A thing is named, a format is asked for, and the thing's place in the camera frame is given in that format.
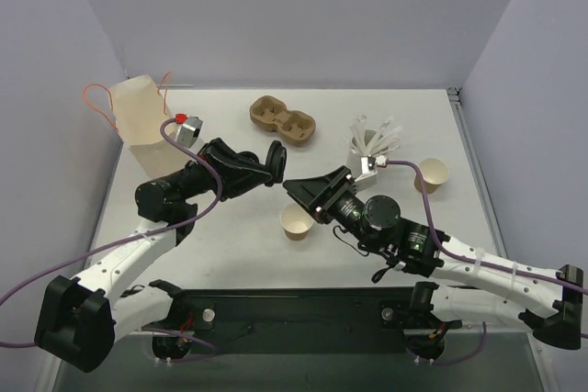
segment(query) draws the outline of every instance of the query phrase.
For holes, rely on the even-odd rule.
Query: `tabletop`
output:
[[[430,195],[435,226],[467,244],[496,253],[446,91],[183,89],[170,90],[167,103],[174,113],[204,121],[202,139],[221,137],[235,151],[253,151],[264,162],[271,141],[279,137],[258,128],[249,118],[249,106],[262,95],[273,95],[288,109],[301,110],[316,120],[316,132],[307,145],[284,143],[288,148],[285,179],[328,174],[345,165],[349,127],[356,116],[366,115],[369,129],[394,116],[403,130],[401,147],[391,153],[391,159],[418,163],[435,157],[449,167],[449,180]],[[412,169],[389,166],[379,171],[378,183],[358,197],[365,201],[374,195],[391,196],[404,218],[425,223],[422,197],[413,187],[413,177]],[[95,246],[132,233],[140,220],[134,192],[148,180],[123,146]],[[195,198],[200,209],[211,200],[212,194]],[[186,289],[373,286],[370,277],[385,266],[383,259],[361,257],[333,236],[332,226],[315,224],[304,241],[286,238],[279,214],[291,202],[282,186],[274,185],[218,204],[137,283],[163,279]],[[349,235],[345,238],[353,241]],[[412,286],[418,280],[422,278],[388,272],[379,286]]]

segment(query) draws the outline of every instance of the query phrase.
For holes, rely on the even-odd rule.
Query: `beige paper bag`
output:
[[[109,91],[119,135],[147,175],[158,178],[184,167],[189,157],[159,133],[164,121],[173,115],[153,79],[141,75],[115,84]],[[168,135],[174,131],[171,124],[166,129]]]

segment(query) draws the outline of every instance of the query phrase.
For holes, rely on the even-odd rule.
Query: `orange rope handle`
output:
[[[162,90],[162,87],[164,86],[165,79],[167,79],[167,83],[165,84],[165,93],[164,93],[164,114],[165,114],[165,102],[167,101],[167,90],[169,89],[169,84],[172,81],[172,72],[171,71],[166,72],[165,75],[162,77],[162,81],[159,83],[159,86],[157,87],[157,94],[159,94],[159,91]]]
[[[104,86],[103,84],[98,84],[98,83],[91,83],[91,84],[87,84],[84,88],[84,90],[82,91],[82,98],[84,99],[84,102],[90,106],[90,108],[92,110],[95,110],[98,114],[100,114],[102,117],[106,118],[108,121],[108,124],[110,126],[112,126],[114,128],[114,130],[119,131],[117,129],[117,125],[115,124],[114,121],[112,121],[112,119],[110,119],[110,117],[105,114],[104,112],[102,112],[100,109],[98,109],[96,106],[94,106],[92,103],[90,103],[90,100],[88,100],[87,97],[87,91],[90,87],[92,86],[97,86],[97,87],[101,87],[102,89],[104,89],[105,91],[108,92],[108,98],[110,100],[110,110],[112,110],[112,94],[110,93],[110,91],[108,90],[108,88],[106,86]]]

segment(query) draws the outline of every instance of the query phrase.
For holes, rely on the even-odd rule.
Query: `gray wall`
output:
[[[119,146],[82,103],[119,62],[86,0],[0,0],[0,292],[89,246]],[[102,97],[101,105],[106,104]],[[30,342],[49,278],[0,311],[0,340]],[[0,389],[34,387],[43,354],[0,349]]]
[[[512,0],[463,89],[505,246],[532,265],[588,269],[587,6]],[[550,352],[563,390],[585,389],[587,346]]]
[[[89,0],[131,75],[196,87],[462,85],[510,0]]]

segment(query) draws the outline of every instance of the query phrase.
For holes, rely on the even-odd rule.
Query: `brown paper cup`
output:
[[[292,241],[301,241],[309,234],[314,220],[298,204],[284,207],[279,217],[284,233]]]
[[[449,169],[447,166],[437,158],[427,158],[419,164],[419,169],[423,173],[425,192],[431,195],[442,184],[449,179]],[[423,192],[421,188],[421,181],[418,176],[414,177],[414,188],[420,193]]]

